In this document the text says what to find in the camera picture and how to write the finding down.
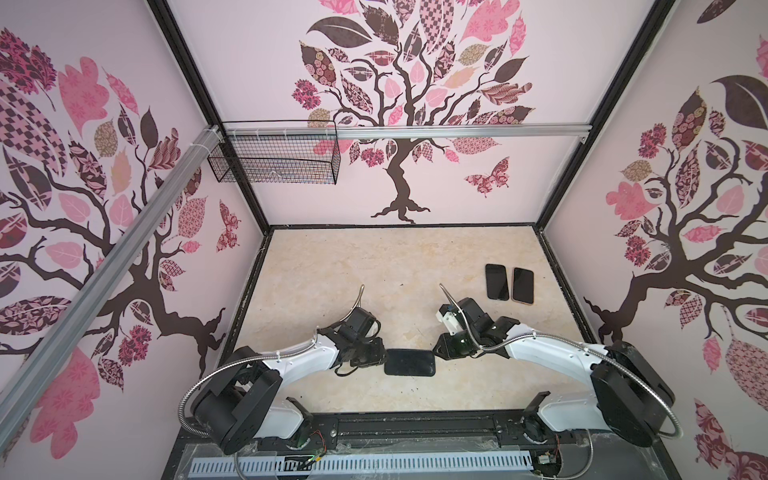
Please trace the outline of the pink phone case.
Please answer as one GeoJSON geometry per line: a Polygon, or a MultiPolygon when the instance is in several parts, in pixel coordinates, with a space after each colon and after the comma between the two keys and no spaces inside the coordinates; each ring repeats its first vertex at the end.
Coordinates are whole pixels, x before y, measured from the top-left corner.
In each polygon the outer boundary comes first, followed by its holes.
{"type": "Polygon", "coordinates": [[[512,300],[532,305],[535,301],[534,288],[534,273],[528,269],[515,267],[512,275],[512,300]]]}

